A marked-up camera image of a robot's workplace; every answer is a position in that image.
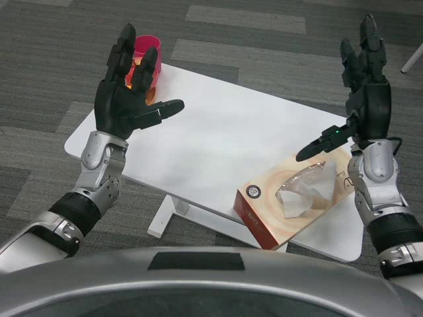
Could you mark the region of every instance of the tissue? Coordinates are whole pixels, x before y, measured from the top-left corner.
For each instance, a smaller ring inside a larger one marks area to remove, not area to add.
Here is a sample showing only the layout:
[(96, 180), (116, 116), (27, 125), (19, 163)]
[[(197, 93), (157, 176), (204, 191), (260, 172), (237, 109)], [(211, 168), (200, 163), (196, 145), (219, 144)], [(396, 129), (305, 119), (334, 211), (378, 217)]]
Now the tissue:
[(333, 160), (311, 165), (291, 177), (276, 192), (284, 205), (285, 218), (299, 217), (311, 208), (320, 209), (333, 198), (336, 163)]

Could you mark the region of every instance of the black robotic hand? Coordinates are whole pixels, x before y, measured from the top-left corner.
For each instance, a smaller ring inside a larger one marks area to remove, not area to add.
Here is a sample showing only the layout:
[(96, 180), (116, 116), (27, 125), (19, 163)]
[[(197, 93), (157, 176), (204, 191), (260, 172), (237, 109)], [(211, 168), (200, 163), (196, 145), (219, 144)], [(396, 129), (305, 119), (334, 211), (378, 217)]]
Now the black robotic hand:
[(153, 81), (157, 50), (150, 48), (141, 65), (135, 67), (132, 87), (125, 85), (125, 76), (131, 69), (136, 32), (127, 24), (121, 31), (117, 44), (113, 45), (107, 61), (105, 78), (98, 84), (95, 97), (95, 120), (98, 131), (127, 139), (135, 129), (145, 129), (160, 124), (184, 108), (181, 100), (145, 103), (145, 93)]
[(391, 121), (391, 86), (382, 74), (387, 62), (385, 44), (371, 15), (366, 15), (360, 24), (360, 46), (362, 52), (357, 57), (347, 38), (340, 45), (345, 67), (342, 80), (345, 87), (351, 88), (346, 102), (346, 124), (324, 130), (321, 137), (297, 154), (298, 162), (321, 151), (331, 152), (347, 143), (349, 137), (355, 142), (386, 138)]

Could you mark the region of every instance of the robot forearm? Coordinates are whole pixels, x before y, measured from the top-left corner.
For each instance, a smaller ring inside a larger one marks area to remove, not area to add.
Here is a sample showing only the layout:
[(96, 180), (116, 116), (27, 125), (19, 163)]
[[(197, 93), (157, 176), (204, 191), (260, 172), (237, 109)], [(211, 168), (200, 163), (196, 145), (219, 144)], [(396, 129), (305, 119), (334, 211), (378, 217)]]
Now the robot forearm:
[(75, 188), (0, 248), (0, 273), (73, 256), (96, 222), (116, 203), (127, 148), (122, 139), (92, 132)]
[(388, 279), (423, 272), (423, 229), (398, 190), (399, 172), (390, 140), (352, 146), (348, 173), (356, 207)]

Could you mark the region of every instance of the robotic arm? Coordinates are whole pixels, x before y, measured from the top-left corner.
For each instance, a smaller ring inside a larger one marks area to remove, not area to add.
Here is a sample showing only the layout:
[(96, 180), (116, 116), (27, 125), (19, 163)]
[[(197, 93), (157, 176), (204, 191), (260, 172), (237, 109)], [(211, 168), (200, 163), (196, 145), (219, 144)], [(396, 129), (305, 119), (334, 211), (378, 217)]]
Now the robotic arm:
[[(423, 275), (419, 274), (423, 273), (423, 229), (397, 187), (400, 171), (394, 155), (402, 140), (387, 137), (391, 86), (382, 74), (385, 45), (371, 15), (361, 23), (360, 46), (358, 57), (348, 39), (340, 46), (345, 67), (342, 79), (345, 87), (351, 88), (346, 124), (323, 131), (298, 153), (297, 161), (321, 151), (330, 152), (352, 137), (355, 144), (348, 173), (354, 183), (358, 213), (379, 254), (382, 274), (393, 281), (404, 280), (407, 275), (418, 277), (423, 294)], [(392, 141), (399, 141), (395, 150)]]
[(134, 44), (135, 28), (127, 24), (112, 47), (106, 76), (97, 88), (97, 131), (90, 134), (82, 153), (75, 188), (0, 247), (0, 274), (75, 255), (84, 237), (119, 198), (126, 139), (135, 129), (160, 124), (184, 108), (181, 100), (145, 103), (157, 60), (155, 48), (136, 66), (131, 89), (125, 86)]

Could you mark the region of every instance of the black panel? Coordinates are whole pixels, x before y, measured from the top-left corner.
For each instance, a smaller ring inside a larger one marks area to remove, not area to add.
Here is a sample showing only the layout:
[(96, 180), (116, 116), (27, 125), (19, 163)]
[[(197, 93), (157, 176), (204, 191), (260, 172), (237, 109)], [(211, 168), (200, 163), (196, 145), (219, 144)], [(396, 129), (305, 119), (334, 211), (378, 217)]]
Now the black panel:
[(223, 252), (159, 252), (150, 269), (212, 269), (244, 271), (244, 262), (239, 253)]

